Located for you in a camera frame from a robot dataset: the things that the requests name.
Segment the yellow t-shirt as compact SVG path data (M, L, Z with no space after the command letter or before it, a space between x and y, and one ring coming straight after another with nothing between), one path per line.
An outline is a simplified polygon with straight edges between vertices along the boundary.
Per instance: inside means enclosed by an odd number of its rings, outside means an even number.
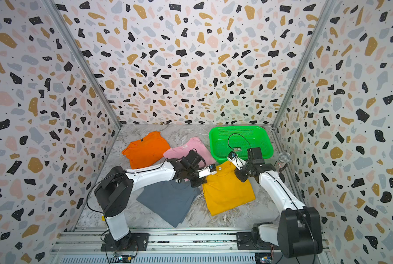
M226 161L216 169L216 173L207 176L206 183L202 185L206 205L212 216L255 200L251 183L237 178L233 163Z

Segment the orange t-shirt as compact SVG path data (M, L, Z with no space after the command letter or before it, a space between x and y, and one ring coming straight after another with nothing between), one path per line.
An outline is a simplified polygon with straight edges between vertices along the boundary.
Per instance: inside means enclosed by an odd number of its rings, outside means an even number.
M163 158L163 154L171 147L160 132L151 132L144 138L131 142L122 151L129 159L132 169L145 168Z

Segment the right circuit board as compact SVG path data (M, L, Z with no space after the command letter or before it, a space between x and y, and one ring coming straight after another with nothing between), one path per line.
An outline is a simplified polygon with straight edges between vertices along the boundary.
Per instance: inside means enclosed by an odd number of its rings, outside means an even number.
M256 264L272 264L272 256L268 253L256 253L255 261Z

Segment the aluminium rail frame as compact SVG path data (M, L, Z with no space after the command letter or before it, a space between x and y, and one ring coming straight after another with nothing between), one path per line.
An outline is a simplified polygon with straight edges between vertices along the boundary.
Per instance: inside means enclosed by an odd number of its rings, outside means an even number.
M149 233L146 251L101 251L107 231L83 228L63 232L50 253L51 264L112 264L113 256L133 255L131 264L256 264L256 253L268 253L272 264L332 264L327 242L319 255L286 258L281 250L238 250L236 233L242 228L134 228Z

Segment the left circuit board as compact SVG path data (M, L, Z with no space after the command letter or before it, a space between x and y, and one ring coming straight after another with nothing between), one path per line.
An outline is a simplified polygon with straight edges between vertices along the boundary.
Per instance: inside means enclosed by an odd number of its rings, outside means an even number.
M114 258L113 264L130 264L135 258L135 256L115 254L113 258Z

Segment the clear plastic bottle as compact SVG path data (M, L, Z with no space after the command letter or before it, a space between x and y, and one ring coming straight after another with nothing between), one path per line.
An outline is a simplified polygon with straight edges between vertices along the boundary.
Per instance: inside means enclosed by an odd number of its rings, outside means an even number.
M285 170L290 161L291 161L291 155L288 152L286 151L280 152L278 160L274 164L276 172L281 173L283 170Z

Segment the grey t-shirt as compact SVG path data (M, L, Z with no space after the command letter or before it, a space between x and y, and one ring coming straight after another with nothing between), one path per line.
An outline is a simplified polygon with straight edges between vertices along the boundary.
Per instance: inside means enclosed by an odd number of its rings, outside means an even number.
M173 227L182 223L195 198L201 194L190 182L161 181L143 188L137 201Z

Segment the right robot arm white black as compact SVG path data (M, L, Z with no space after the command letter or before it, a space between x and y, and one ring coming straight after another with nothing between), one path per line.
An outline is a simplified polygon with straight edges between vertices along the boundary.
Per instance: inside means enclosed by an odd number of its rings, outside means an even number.
M249 148L245 161L230 152L228 160L232 162L237 178L244 182L254 178L264 188L279 210L278 223L266 222L255 224L251 238L239 238L238 245L264 249L277 246L286 258L312 255L323 252L320 214L314 207L308 207L285 186L280 173L270 163L265 163L261 149Z

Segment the green plastic basket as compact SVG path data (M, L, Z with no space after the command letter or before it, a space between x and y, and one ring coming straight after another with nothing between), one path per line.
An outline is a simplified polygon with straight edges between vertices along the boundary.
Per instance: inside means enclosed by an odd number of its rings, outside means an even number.
M241 159L248 158L249 148L260 147L263 159L272 158L274 150L268 132L260 126L219 126L209 132L210 152L222 164L234 151Z

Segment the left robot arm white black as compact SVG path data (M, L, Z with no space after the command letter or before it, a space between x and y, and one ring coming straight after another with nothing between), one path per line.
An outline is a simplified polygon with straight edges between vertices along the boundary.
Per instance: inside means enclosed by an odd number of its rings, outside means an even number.
M126 219L126 208L134 191L172 180L179 183L187 180L192 188L196 188L206 183L206 177L215 172L216 165L207 164L195 149L191 149L180 159L167 158L160 165L130 170L124 170L120 166L114 167L94 190L108 226L106 237L116 244L129 242L131 234Z

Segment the pink t-shirt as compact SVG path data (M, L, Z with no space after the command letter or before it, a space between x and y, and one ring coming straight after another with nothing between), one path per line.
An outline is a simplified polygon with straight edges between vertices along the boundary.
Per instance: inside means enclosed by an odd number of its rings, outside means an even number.
M163 157L169 160L178 159L191 174L187 180L192 183L206 183L207 176L200 177L199 172L216 163L211 152L198 137L192 137L182 146L168 149Z

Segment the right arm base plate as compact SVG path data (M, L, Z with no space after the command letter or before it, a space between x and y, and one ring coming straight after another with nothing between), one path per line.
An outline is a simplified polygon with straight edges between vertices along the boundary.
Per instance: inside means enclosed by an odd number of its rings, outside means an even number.
M276 245L253 238L251 232L237 232L236 241L238 250L279 250Z

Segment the circuit board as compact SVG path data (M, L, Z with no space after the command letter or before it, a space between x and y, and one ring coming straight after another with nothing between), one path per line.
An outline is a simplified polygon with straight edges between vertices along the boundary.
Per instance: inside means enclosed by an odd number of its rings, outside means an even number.
M255 261L256 264L272 264L272 256L268 253L256 253Z
M113 258L114 258L113 264L130 264L135 258L135 256L115 254Z

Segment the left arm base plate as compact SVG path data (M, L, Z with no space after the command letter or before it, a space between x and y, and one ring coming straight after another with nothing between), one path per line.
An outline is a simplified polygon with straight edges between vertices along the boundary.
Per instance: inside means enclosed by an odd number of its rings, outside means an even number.
M114 240L111 233L105 235L101 251L146 251L149 233L129 233L120 240Z

